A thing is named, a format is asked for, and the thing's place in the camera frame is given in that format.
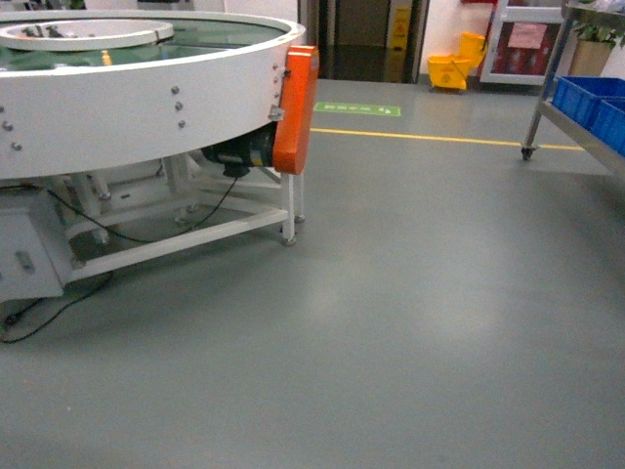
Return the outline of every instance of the orange motor cover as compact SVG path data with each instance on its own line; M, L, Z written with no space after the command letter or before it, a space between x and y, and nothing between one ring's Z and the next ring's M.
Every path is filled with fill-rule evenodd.
M314 91L319 73L319 52L314 46L291 46L280 107L284 119L277 123L273 167L280 173L302 174L306 164L313 120Z

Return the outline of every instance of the yellow floor line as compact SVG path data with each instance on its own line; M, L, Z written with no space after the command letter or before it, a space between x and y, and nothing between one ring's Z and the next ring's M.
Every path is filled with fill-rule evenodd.
M341 135L359 135L363 137L383 137L387 139L408 139L408 140L428 140L434 142L452 142L456 144L478 144L478 145L495 145L500 147L517 147L520 148L519 142L506 142L503 140L483 140L483 139L462 139L457 137L437 137L434 135L412 135L412 134L392 134L387 132L364 132L361 130L345 130L345 129L322 129L312 128L312 132L320 134L341 134ZM568 149L582 150L581 147L573 147L568 145L541 145L541 149Z

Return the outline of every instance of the doorway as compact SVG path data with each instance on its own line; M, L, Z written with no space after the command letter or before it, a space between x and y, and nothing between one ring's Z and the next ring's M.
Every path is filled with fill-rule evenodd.
M300 0L319 77L416 83L429 0Z

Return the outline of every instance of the potted plant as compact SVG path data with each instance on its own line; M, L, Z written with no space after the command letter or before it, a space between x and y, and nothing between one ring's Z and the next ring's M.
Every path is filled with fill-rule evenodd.
M568 70L569 75L599 76L612 49L625 46L625 31L579 22L575 28L577 47Z

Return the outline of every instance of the green conveyor surface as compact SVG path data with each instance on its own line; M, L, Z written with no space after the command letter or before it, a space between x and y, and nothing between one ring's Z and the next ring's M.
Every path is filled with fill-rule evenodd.
M243 22L162 21L174 26L173 37L160 44L109 49L112 64L139 64L211 54L270 41L286 32L275 27ZM0 27L8 25L10 23L0 23ZM0 47L0 71L50 70L60 66L103 66L102 51L29 52Z

